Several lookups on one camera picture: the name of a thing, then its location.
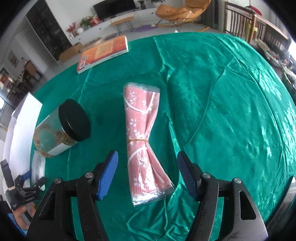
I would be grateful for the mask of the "pink cloth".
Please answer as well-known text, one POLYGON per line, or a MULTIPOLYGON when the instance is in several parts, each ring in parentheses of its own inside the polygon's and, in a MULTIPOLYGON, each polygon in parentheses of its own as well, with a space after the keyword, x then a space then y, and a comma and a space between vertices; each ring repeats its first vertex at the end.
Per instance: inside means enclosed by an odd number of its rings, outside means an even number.
POLYGON ((159 110, 160 89, 129 82, 123 89, 127 169, 133 206, 162 199, 174 185, 149 144, 159 110))

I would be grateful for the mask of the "white wet wipes pack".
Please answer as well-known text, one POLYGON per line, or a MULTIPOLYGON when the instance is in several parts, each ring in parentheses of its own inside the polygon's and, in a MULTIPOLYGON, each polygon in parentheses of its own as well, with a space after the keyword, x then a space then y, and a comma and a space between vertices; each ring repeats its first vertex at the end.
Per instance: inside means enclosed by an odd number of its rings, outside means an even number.
POLYGON ((34 150, 32 168, 31 168, 31 182, 35 184, 41 178, 45 177, 46 157, 39 151, 34 150))

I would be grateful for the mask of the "white storage box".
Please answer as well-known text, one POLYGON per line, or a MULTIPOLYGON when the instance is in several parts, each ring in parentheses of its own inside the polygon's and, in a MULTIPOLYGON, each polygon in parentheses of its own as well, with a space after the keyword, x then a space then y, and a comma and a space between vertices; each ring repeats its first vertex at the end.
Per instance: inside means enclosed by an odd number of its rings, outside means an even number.
POLYGON ((41 108, 42 103, 28 93, 11 115, 3 159, 7 160, 13 178, 30 170, 33 135, 41 108))

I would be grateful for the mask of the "clear jar black lid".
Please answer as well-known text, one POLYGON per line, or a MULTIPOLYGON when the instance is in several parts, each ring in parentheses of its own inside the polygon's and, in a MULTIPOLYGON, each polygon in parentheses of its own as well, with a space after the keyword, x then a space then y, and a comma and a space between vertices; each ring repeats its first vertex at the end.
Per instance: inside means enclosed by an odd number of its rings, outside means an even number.
POLYGON ((90 120, 82 106, 73 99, 65 100, 36 128, 33 135, 37 150, 51 158, 90 137, 90 120))

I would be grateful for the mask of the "green satin tablecloth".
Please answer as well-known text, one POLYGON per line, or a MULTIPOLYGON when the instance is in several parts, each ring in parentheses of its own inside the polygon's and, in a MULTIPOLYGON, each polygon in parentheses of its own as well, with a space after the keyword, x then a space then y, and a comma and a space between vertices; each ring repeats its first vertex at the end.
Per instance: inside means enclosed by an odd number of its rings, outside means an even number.
POLYGON ((66 99, 85 109, 91 136, 46 160, 49 183, 72 180, 105 160, 119 163, 97 209, 110 240, 184 240, 198 208, 176 156, 222 180, 239 177, 268 220, 295 175, 295 104, 273 68, 244 40, 173 33, 130 41, 126 54, 78 74, 71 66, 36 91, 43 121, 66 99), (156 86, 160 105, 149 143, 174 193, 133 206, 127 170, 124 86, 156 86))

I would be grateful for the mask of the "orange book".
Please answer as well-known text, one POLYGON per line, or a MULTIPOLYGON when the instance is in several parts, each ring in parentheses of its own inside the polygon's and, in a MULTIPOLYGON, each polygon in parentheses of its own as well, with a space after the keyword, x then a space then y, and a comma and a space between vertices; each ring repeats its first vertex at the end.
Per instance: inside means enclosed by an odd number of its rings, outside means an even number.
POLYGON ((128 41, 125 35, 104 41, 82 52, 77 65, 77 73, 81 74, 100 63, 128 53, 128 51, 128 41))

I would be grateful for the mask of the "cardboard box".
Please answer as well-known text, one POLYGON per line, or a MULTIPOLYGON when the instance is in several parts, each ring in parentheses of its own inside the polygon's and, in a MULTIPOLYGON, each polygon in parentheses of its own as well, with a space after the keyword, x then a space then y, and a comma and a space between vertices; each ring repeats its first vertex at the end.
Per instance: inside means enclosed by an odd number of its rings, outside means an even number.
POLYGON ((71 46, 70 48, 68 48, 63 53, 60 54, 59 60, 62 61, 62 62, 68 61, 69 59, 71 59, 74 56, 78 55, 82 48, 83 48, 83 44, 81 42, 71 46))

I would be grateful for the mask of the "red flower plant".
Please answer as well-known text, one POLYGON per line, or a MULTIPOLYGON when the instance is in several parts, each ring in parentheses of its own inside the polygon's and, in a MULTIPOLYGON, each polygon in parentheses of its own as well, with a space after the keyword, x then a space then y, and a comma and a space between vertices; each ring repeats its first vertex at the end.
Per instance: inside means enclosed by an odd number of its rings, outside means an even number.
POLYGON ((69 39, 73 39, 74 37, 77 36, 77 32, 76 32, 76 22, 73 22, 72 24, 70 24, 66 30, 66 32, 69 35, 69 39))

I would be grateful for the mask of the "dark tall bookshelf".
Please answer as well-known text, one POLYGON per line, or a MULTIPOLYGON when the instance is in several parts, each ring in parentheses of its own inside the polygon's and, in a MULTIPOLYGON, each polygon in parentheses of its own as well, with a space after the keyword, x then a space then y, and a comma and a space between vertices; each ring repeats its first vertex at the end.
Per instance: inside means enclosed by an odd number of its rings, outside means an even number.
POLYGON ((37 1, 28 11, 26 17, 44 46, 53 58, 58 61, 60 55, 72 45, 46 1, 37 1))

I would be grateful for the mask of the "small wooden bench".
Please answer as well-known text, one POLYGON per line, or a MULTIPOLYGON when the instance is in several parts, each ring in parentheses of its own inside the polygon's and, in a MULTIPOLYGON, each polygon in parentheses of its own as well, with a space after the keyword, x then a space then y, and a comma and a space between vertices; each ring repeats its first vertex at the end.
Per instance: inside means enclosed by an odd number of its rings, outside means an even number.
POLYGON ((122 30, 121 30, 121 24, 127 24, 128 26, 128 29, 133 32, 134 30, 134 27, 132 25, 132 21, 134 20, 134 16, 129 16, 128 18, 124 18, 124 19, 121 19, 121 20, 117 20, 117 21, 114 21, 111 23, 111 27, 115 27, 116 30, 117 30, 117 33, 119 35, 121 35, 122 33, 122 30))

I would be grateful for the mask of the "purple floor mat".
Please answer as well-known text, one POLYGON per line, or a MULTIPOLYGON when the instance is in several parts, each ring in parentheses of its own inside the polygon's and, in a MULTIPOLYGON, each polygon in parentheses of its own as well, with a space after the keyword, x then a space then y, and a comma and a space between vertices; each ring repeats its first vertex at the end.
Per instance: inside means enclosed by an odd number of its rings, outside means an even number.
POLYGON ((155 29, 156 27, 154 25, 143 25, 138 28, 135 28, 133 30, 134 33, 141 33, 141 32, 147 32, 155 29))

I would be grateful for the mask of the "black television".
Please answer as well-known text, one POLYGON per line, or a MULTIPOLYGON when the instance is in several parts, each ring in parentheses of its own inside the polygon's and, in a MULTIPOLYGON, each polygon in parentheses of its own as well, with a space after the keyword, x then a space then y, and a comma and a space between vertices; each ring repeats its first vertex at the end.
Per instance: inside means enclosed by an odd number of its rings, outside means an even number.
POLYGON ((133 0, 105 0, 93 5, 95 13, 100 20, 106 20, 126 11, 136 9, 133 0))

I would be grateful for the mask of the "wooden railing chair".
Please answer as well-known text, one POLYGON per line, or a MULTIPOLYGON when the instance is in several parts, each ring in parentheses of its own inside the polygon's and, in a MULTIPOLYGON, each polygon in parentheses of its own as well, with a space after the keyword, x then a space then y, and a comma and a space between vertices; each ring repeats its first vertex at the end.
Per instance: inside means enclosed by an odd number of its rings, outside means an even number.
POLYGON ((288 49, 291 38, 250 7, 224 2, 224 32, 244 39, 248 44, 261 40, 280 49, 288 49))

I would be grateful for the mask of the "white TV cabinet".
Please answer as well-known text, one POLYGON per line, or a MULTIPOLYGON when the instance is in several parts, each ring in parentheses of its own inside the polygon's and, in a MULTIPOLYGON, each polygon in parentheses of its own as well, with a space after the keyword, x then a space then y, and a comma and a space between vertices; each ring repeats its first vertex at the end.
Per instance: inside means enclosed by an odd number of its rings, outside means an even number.
MULTIPOLYGON (((74 37, 73 39, 70 39, 69 41, 72 45, 75 45, 79 42, 85 45, 97 38, 103 38, 113 33, 117 33, 116 28, 110 26, 111 23, 117 20, 128 18, 129 16, 134 16, 134 20, 132 21, 132 25, 134 29, 143 25, 157 23, 159 18, 155 14, 156 10, 157 8, 150 8, 150 9, 134 11, 121 16, 117 16, 115 18, 99 23, 98 25, 91 27, 88 30, 85 30, 83 33, 81 33, 80 35, 77 35, 76 37, 74 37)), ((127 24, 121 24, 121 30, 122 30, 122 33, 124 31, 130 32, 127 24)))

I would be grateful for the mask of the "orange lounge chair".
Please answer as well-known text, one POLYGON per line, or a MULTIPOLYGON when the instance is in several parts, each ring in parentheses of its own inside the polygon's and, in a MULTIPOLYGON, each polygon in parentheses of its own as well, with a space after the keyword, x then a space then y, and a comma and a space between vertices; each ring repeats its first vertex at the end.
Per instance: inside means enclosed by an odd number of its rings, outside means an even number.
POLYGON ((175 8, 167 4, 158 6, 155 14, 159 18, 154 27, 160 27, 161 22, 170 22, 179 33, 184 24, 196 20, 210 6, 211 0, 187 0, 181 8, 175 8))

